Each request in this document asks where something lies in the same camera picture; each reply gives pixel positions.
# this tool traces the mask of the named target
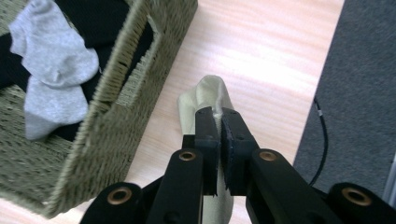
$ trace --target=cable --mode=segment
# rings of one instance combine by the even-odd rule
[[[320,118],[320,124],[322,126],[323,137],[324,137],[324,143],[323,143],[324,146],[323,146],[323,154],[322,154],[319,168],[318,168],[317,172],[315,173],[314,177],[312,178],[311,182],[309,182],[309,186],[313,186],[317,182],[317,180],[323,170],[323,166],[324,166],[324,163],[326,162],[327,153],[329,150],[329,135],[327,134],[326,122],[324,121],[323,113],[320,109],[320,105],[319,105],[317,97],[314,98],[314,103],[315,103],[315,106],[317,107],[318,115]]]

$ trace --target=wicker basket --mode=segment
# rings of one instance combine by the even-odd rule
[[[0,4],[0,35],[26,0]],[[74,142],[24,137],[24,92],[0,90],[0,197],[54,217],[125,179],[151,111],[197,8],[196,0],[130,0],[130,11]],[[127,76],[137,40],[149,22],[146,55]]]

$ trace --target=table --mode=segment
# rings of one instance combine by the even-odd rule
[[[293,163],[343,0],[199,0],[136,152],[127,182],[164,174],[181,147],[177,97],[205,75],[223,78],[260,147]],[[0,223],[79,223],[92,201],[46,220],[0,200]],[[235,197],[231,223],[249,223]]]

